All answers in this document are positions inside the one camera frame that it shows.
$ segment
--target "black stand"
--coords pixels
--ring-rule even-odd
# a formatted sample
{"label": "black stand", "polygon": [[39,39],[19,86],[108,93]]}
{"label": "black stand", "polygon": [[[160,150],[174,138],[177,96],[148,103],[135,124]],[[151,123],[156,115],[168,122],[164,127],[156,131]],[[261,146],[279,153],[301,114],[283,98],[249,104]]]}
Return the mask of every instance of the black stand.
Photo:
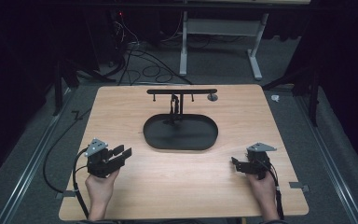
{"label": "black stand", "polygon": [[208,94],[205,100],[216,101],[216,89],[210,90],[148,90],[153,94],[171,96],[171,112],[157,114],[144,125],[146,143],[157,149],[204,150],[214,145],[218,135],[216,123],[199,114],[184,114],[184,94]]}
{"label": "black stand", "polygon": [[77,88],[79,86],[79,81],[76,77],[76,71],[68,71],[64,63],[57,62],[54,70],[54,90],[55,90],[55,106],[53,116],[57,116],[63,105],[63,95],[62,95],[62,79],[65,80],[66,85],[70,88]]}
{"label": "black stand", "polygon": [[282,84],[287,84],[295,79],[301,78],[297,84],[292,88],[294,96],[310,94],[309,102],[309,116],[312,124],[318,126],[316,123],[316,107],[318,104],[318,88],[319,88],[319,72],[312,66],[299,69],[298,71],[278,78],[275,81],[263,86],[264,91],[268,91],[274,87]]}

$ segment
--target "cable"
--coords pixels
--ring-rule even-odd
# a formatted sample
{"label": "cable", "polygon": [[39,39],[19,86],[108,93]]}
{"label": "cable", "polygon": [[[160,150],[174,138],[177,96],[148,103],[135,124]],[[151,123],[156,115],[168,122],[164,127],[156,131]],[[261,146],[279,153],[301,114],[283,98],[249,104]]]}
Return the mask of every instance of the cable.
{"label": "cable", "polygon": [[118,81],[117,85],[119,86],[123,80],[123,77],[124,77],[124,74],[126,73],[128,67],[129,67],[129,64],[130,64],[130,56],[131,56],[131,53],[133,51],[133,47],[131,48],[130,50],[130,53],[129,53],[129,56],[127,57],[127,63],[126,63],[126,67],[124,68],[123,72],[121,73],[121,76],[120,76],[120,80]]}
{"label": "cable", "polygon": [[[131,75],[130,75],[130,72],[133,72],[133,73],[136,73],[138,74],[138,77],[136,79],[134,79],[133,81],[131,81]],[[141,73],[139,73],[138,71],[136,70],[128,70],[127,71],[127,74],[128,74],[128,77],[129,77],[129,83],[130,83],[130,86],[132,86],[139,78],[141,78]]]}
{"label": "cable", "polygon": [[77,171],[79,171],[79,170],[81,170],[81,169],[83,169],[83,168],[86,168],[86,167],[87,167],[87,165],[78,168],[78,169],[76,170],[76,173],[77,173]]}
{"label": "cable", "polygon": [[75,194],[76,194],[77,200],[79,201],[80,206],[81,206],[81,208],[83,209],[84,215],[85,215],[86,217],[89,217],[89,210],[87,209],[87,206],[86,206],[86,204],[85,204],[84,201],[83,201],[83,197],[81,196],[79,187],[78,187],[77,182],[76,182],[76,166],[77,166],[77,161],[78,161],[79,157],[81,156],[81,154],[85,153],[86,151],[87,151],[87,148],[84,148],[84,149],[82,149],[79,153],[77,153],[77,155],[76,155],[76,158],[75,158],[75,161],[74,161],[74,167],[73,167],[73,169],[72,169],[72,180],[73,180],[73,183],[74,183],[74,192],[75,192]]}
{"label": "cable", "polygon": [[121,56],[120,61],[118,61],[118,66],[116,67],[116,69],[103,75],[103,77],[111,77],[112,75],[117,74],[121,69],[124,68],[125,65],[126,65],[126,60],[124,59],[124,56]]}
{"label": "cable", "polygon": [[138,36],[136,36],[127,26],[126,26],[126,23],[124,23],[124,16],[123,16],[123,12],[122,11],[119,11],[118,12],[118,15],[120,16],[120,18],[121,18],[121,23],[123,23],[123,26],[124,26],[124,28],[126,28],[126,30],[128,31],[128,32],[130,32],[130,34],[132,34],[134,37],[135,37],[135,39],[136,39],[136,43],[137,43],[137,45],[139,45],[139,39],[138,39]]}
{"label": "cable", "polygon": [[179,23],[178,23],[178,26],[176,27],[176,31],[173,33],[173,35],[171,37],[164,39],[164,40],[160,40],[160,42],[166,42],[166,41],[175,39],[178,36],[181,36],[181,35],[177,35],[177,34],[179,32],[180,25],[182,24],[182,18],[183,18],[183,13],[180,13]]}
{"label": "cable", "polygon": [[66,60],[69,64],[71,64],[74,68],[78,69],[78,70],[81,70],[81,71],[84,71],[85,73],[89,74],[90,76],[96,78],[96,79],[99,79],[103,82],[116,82],[115,79],[110,79],[108,77],[104,77],[102,76],[101,74],[97,73],[97,72],[94,72],[93,70],[89,70],[88,68],[82,66],[81,64],[78,64],[78,63],[75,63],[73,61],[70,61],[70,60]]}
{"label": "cable", "polygon": [[234,43],[246,37],[244,35],[234,35],[234,38],[232,40],[223,40],[223,39],[214,38],[215,36],[221,36],[221,35],[211,35],[211,40],[216,43]]}
{"label": "cable", "polygon": [[206,39],[206,43],[203,45],[203,46],[200,46],[200,47],[194,47],[194,46],[191,46],[188,42],[187,42],[187,45],[189,48],[192,48],[192,49],[204,49],[205,47],[207,47],[210,43],[211,43],[211,36],[210,35],[191,35],[190,37],[193,37],[196,38],[196,37],[204,37],[204,39]]}
{"label": "cable", "polygon": [[51,153],[52,149],[58,144],[58,142],[66,135],[66,133],[81,119],[83,119],[84,116],[86,116],[86,114],[88,114],[91,111],[91,108],[88,109],[86,112],[84,112],[82,115],[80,115],[80,117],[78,117],[77,119],[75,119],[75,121],[60,135],[60,137],[53,143],[53,145],[48,149],[48,153],[44,159],[43,162],[43,178],[45,179],[46,184],[53,189],[54,191],[57,191],[59,193],[64,193],[65,190],[63,189],[58,189],[56,187],[54,187],[49,181],[48,181],[48,177],[46,175],[46,166],[48,163],[48,156]]}
{"label": "cable", "polygon": [[275,170],[275,167],[272,165],[272,163],[269,162],[269,164],[271,165],[272,169],[274,170],[274,173],[272,173],[271,169],[269,169],[266,164],[264,164],[262,161],[256,160],[257,162],[259,162],[264,168],[266,168],[269,173],[271,174],[272,178],[274,179],[274,183],[275,183],[275,199],[277,201],[277,212],[278,215],[280,217],[281,220],[284,220],[284,214],[283,214],[283,208],[282,208],[282,194],[281,194],[281,190],[279,187],[279,182],[278,182],[278,175],[277,172]]}
{"label": "cable", "polygon": [[143,53],[144,55],[147,55],[147,56],[150,56],[152,57],[153,59],[157,60],[159,63],[161,63],[173,76],[175,77],[179,77],[180,79],[182,79],[183,81],[185,81],[186,83],[188,83],[189,85],[193,85],[193,83],[191,81],[189,81],[188,79],[184,78],[184,77],[181,77],[179,75],[177,75],[175,72],[173,72],[173,70],[167,65],[165,64],[164,62],[162,62],[160,59],[158,59],[156,56],[150,54],[150,53],[147,53],[147,52],[144,52],[144,51],[141,51],[141,50],[134,50],[133,52],[141,52]]}

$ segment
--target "white desk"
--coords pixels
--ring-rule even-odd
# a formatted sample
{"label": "white desk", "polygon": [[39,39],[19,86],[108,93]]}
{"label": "white desk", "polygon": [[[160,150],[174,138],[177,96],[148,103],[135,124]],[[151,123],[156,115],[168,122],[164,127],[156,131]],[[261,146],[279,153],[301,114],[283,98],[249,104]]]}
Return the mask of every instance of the white desk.
{"label": "white desk", "polygon": [[[238,2],[238,3],[253,3],[253,4],[291,4],[291,5],[305,5],[309,4],[310,0],[200,0],[198,2]],[[254,36],[255,43],[252,49],[247,49],[249,62],[252,66],[252,71],[256,80],[261,80],[262,75],[255,57],[258,46],[260,45],[261,37],[267,24],[268,13],[263,14],[260,21],[221,21],[221,20],[199,20],[190,19],[187,12],[183,12],[183,37],[182,50],[180,57],[180,71],[181,76],[187,75],[187,35],[188,34],[202,34],[202,35],[246,35]]]}

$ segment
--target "gray carpet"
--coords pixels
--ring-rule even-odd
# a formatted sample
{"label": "gray carpet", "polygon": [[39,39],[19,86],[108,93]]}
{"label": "gray carpet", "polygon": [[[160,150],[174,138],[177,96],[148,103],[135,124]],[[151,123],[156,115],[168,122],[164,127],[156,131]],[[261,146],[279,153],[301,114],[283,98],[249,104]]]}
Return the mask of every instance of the gray carpet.
{"label": "gray carpet", "polygon": [[[297,40],[281,42],[278,39],[263,40],[257,60],[263,74],[263,80],[255,81],[252,77],[250,64],[245,58],[244,46],[251,46],[251,39],[229,41],[227,37],[216,36],[215,41],[200,49],[204,43],[193,41],[190,43],[194,48],[188,51],[187,79],[194,84],[247,84],[256,83],[264,85],[281,77],[296,48]],[[166,63],[173,71],[179,70],[180,47],[175,42],[170,45],[161,45],[159,48],[142,44],[136,50],[144,50],[153,54]],[[133,54],[147,57],[133,51]],[[153,65],[143,58],[131,56],[129,70],[142,73],[143,69]],[[156,74],[157,68],[151,67],[145,70],[146,74]],[[129,72],[122,78],[123,85],[132,83],[138,77],[136,72]],[[156,81],[168,80],[169,76],[145,77],[141,76],[138,82],[155,83]],[[185,83],[181,78],[174,77],[170,83]],[[103,83],[82,79],[78,89],[72,90],[69,103],[62,112],[57,127],[48,141],[48,146],[59,139],[62,133],[75,120],[75,113],[86,112],[92,107],[92,103],[98,88]],[[283,142],[287,148],[290,159],[294,165],[297,177],[304,185],[310,187],[305,192],[305,197],[310,207],[310,212],[302,217],[288,217],[290,223],[351,223],[337,190],[333,185],[329,173],[324,166],[324,159],[318,144],[308,125],[308,118],[301,112],[298,98],[292,96],[290,86],[265,91],[272,114],[281,132]],[[279,103],[270,100],[271,94],[279,94]],[[53,119],[54,97],[53,91],[47,96],[48,102],[32,118],[27,129],[14,147],[7,161],[0,169],[0,214],[4,209],[11,192],[16,187],[21,174],[31,159],[39,140]],[[329,149],[338,170],[351,191],[353,199],[358,204],[358,157],[351,147],[351,143],[339,125],[337,118],[331,111],[323,90],[320,91],[320,103],[318,104],[317,131],[322,135],[325,145]],[[68,133],[53,148],[48,158],[48,179],[59,188],[64,189],[71,174],[71,166],[74,156],[87,125],[88,116],[78,121]],[[42,166],[38,169],[32,181],[25,191],[15,213],[10,218],[10,223],[63,223],[58,213],[61,199],[56,199],[56,193],[44,182]],[[224,218],[203,219],[205,223],[227,223]],[[260,217],[247,218],[248,223],[258,223]]]}

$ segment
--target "wire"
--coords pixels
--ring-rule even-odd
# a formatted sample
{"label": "wire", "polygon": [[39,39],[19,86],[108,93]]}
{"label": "wire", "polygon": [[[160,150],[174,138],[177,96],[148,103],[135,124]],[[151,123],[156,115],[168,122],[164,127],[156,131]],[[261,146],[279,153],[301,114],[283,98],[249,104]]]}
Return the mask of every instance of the wire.
{"label": "wire", "polygon": [[119,15],[120,18],[121,18],[121,23],[123,23],[124,28],[126,28],[126,30],[127,30],[130,34],[132,34],[132,35],[135,37],[136,43],[137,43],[137,45],[139,45],[138,36],[136,36],[136,35],[126,26],[126,23],[124,23],[123,12],[122,12],[122,11],[119,11],[118,15]]}
{"label": "wire", "polygon": [[173,72],[173,70],[167,65],[165,64],[164,62],[162,62],[160,59],[158,59],[156,56],[150,54],[150,53],[147,53],[145,51],[141,51],[141,50],[134,50],[133,52],[141,52],[143,53],[144,55],[147,55],[147,56],[150,56],[152,57],[153,59],[157,60],[159,63],[161,63],[174,77],[179,77],[180,79],[182,79],[183,81],[185,81],[186,83],[188,83],[189,85],[193,85],[193,83],[191,81],[189,81],[188,79],[184,78],[184,77],[181,77],[179,75],[177,75],[175,72]]}
{"label": "wire", "polygon": [[[134,79],[133,81],[131,81],[130,72],[136,73],[136,74],[138,75],[137,78]],[[132,86],[139,78],[141,78],[141,73],[138,72],[138,71],[136,71],[136,70],[128,70],[128,71],[127,71],[127,74],[128,74],[128,77],[129,77],[130,86]]]}
{"label": "wire", "polygon": [[[192,48],[192,49],[204,49],[204,48],[206,48],[210,43],[211,43],[211,36],[210,35],[191,35],[190,37],[193,37],[193,39],[195,39],[197,42],[202,42],[202,41],[204,41],[205,39],[206,39],[206,43],[205,44],[203,44],[202,46],[200,46],[200,47],[194,47],[194,46],[191,46],[191,44],[189,44],[188,42],[187,42],[187,45],[188,45],[188,47],[189,48]],[[203,37],[203,39],[201,39],[201,40],[197,40],[196,38],[197,37]]]}
{"label": "wire", "polygon": [[[118,35],[118,33],[120,32],[120,30],[122,31],[122,30],[124,30],[124,28],[123,28],[123,26],[120,24],[120,22],[115,21],[114,24],[118,26],[118,29],[117,29],[117,31],[116,31],[116,35]],[[122,33],[122,34],[121,34],[121,43],[123,43],[123,42],[124,42],[124,37],[125,37],[126,35],[125,35],[124,32],[121,32],[121,33]]]}
{"label": "wire", "polygon": [[81,170],[81,169],[83,169],[83,168],[86,168],[86,167],[87,167],[87,165],[78,168],[75,173],[77,173],[77,171],[79,171],[79,170]]}
{"label": "wire", "polygon": [[232,40],[223,40],[223,39],[214,38],[216,36],[221,36],[221,35],[212,35],[211,36],[211,40],[216,43],[234,43],[234,42],[240,41],[246,37],[244,35],[234,35],[233,36],[234,38]]}
{"label": "wire", "polygon": [[166,41],[175,39],[178,36],[181,36],[181,35],[177,35],[177,34],[179,32],[180,25],[182,24],[182,18],[183,18],[183,13],[180,13],[180,18],[179,18],[178,26],[176,27],[176,31],[173,33],[173,35],[171,37],[164,39],[164,40],[160,40],[160,42],[166,42]]}
{"label": "wire", "polygon": [[127,72],[127,69],[128,69],[128,67],[129,67],[129,64],[130,64],[130,56],[131,56],[131,53],[132,53],[132,51],[133,51],[133,48],[134,48],[134,46],[132,46],[132,48],[131,48],[131,50],[130,50],[130,53],[129,53],[128,57],[127,57],[126,66],[125,66],[123,72],[121,73],[120,80],[119,80],[118,83],[117,83],[118,86],[121,84],[121,82],[122,82],[122,80],[123,80],[123,77],[124,77],[124,74]]}
{"label": "wire", "polygon": [[43,178],[45,179],[46,184],[53,189],[54,191],[57,191],[59,193],[64,193],[63,189],[58,189],[56,187],[54,187],[49,181],[48,181],[48,177],[46,175],[46,166],[48,163],[48,156],[50,155],[52,149],[58,144],[58,142],[66,135],[66,133],[81,119],[83,119],[84,116],[86,116],[89,112],[91,111],[91,108],[88,109],[86,112],[84,112],[82,115],[80,115],[80,117],[78,117],[77,119],[75,119],[75,121],[60,135],[60,137],[53,143],[53,145],[48,149],[48,153],[44,159],[43,162]]}
{"label": "wire", "polygon": [[76,194],[77,200],[80,203],[81,208],[83,209],[83,213],[86,217],[89,217],[89,210],[87,209],[86,204],[83,201],[83,197],[81,196],[79,187],[77,185],[76,182],[76,166],[77,166],[77,161],[79,159],[79,157],[81,156],[81,154],[85,153],[87,151],[87,148],[82,149],[79,153],[77,153],[76,157],[75,157],[75,161],[74,161],[74,167],[72,169],[72,180],[74,183],[74,192]]}
{"label": "wire", "polygon": [[269,164],[271,165],[271,167],[274,170],[275,174],[273,174],[271,169],[269,169],[266,166],[266,164],[264,164],[264,162],[259,161],[259,160],[256,160],[256,161],[259,162],[264,168],[266,168],[269,171],[269,173],[271,174],[272,178],[274,179],[274,182],[275,182],[275,199],[277,201],[277,212],[278,212],[278,215],[279,215],[280,219],[284,220],[284,214],[283,214],[283,208],[282,208],[282,195],[281,195],[281,190],[280,190],[279,182],[278,182],[278,175],[277,175],[277,172],[275,170],[275,167],[272,165],[272,163],[269,162]]}

